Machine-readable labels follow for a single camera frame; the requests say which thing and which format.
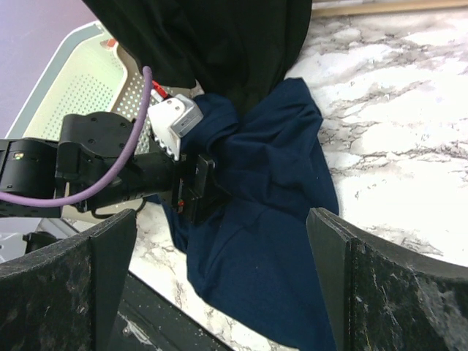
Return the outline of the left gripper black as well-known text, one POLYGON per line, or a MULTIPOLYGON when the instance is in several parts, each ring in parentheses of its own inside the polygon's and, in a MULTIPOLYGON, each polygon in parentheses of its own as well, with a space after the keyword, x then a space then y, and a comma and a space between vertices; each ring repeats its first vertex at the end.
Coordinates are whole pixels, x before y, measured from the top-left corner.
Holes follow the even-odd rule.
POLYGON ((201 224, 230 201, 214 177, 215 162, 206 154, 182 154, 175 162, 171 207, 191 224, 201 224))

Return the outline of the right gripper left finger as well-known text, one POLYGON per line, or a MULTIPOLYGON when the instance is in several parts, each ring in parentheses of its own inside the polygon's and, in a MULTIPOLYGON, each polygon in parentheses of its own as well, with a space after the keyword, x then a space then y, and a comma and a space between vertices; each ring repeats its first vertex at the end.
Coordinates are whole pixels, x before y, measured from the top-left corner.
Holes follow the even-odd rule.
POLYGON ((1 264, 2 350, 106 350, 137 236, 124 210, 1 264))

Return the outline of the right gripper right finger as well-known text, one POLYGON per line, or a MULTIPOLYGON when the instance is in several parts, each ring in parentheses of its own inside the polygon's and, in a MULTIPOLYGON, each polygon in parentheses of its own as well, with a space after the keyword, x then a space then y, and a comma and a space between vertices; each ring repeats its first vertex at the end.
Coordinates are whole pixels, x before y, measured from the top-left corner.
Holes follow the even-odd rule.
POLYGON ((306 220, 338 350, 466 350, 467 268, 332 214, 306 220))

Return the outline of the navy blue t shirt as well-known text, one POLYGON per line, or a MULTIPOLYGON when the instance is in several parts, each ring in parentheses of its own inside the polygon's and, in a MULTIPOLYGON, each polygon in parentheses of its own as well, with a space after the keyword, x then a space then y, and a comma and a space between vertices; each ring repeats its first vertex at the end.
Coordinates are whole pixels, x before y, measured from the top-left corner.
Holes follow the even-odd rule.
POLYGON ((244 115, 216 94, 195 102, 204 117, 182 148, 214 159, 216 182, 231 198, 197 226, 165 207, 190 284, 208 305, 277 343, 334 350, 306 218, 311 208, 337 213, 339 203, 309 88, 288 78, 244 115))

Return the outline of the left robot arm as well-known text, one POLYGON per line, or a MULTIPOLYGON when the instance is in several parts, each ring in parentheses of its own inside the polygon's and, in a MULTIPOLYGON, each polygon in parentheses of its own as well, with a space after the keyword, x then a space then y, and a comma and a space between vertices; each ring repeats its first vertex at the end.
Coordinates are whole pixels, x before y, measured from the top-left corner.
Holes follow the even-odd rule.
MULTIPOLYGON (((45 208, 31 201, 58 200, 94 185, 118 159, 132 128, 131 121, 115 113, 69 114, 57 141, 2 140, 1 191, 28 201, 2 200, 1 216, 59 218, 60 206, 45 208)), ((230 196, 216 184, 212 158, 184 154, 177 161, 151 140, 149 150, 132 155, 103 190, 73 206, 98 218, 101 208, 138 199, 157 199, 199 224, 230 196)))

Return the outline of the black t shirt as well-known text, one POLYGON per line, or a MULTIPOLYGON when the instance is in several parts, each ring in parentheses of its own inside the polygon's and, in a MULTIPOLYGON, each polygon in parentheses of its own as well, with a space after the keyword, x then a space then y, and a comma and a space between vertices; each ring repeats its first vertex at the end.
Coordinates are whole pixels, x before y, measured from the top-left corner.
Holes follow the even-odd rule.
POLYGON ((200 86, 242 113, 284 79, 312 14, 312 3, 302 0, 87 0, 86 6, 156 82, 200 86))

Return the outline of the cream plastic laundry basket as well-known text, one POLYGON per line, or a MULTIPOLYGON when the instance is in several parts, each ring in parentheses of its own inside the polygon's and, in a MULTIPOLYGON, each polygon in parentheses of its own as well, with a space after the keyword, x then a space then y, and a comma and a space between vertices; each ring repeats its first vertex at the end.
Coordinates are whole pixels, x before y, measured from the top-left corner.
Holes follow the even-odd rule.
MULTIPOLYGON (((20 111, 9 137, 57 141, 65 116, 115 113, 136 122, 144 92, 135 61, 99 23, 72 32, 60 45, 20 111)), ((148 115, 132 155, 149 150, 148 115)))

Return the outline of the wooden clothes rack frame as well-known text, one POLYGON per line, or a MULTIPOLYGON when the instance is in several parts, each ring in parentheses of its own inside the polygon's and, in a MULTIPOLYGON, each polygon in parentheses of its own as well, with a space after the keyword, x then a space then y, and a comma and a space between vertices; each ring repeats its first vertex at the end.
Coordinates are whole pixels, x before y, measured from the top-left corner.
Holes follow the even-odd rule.
POLYGON ((315 1, 313 18, 373 15, 467 7, 467 1, 315 1))

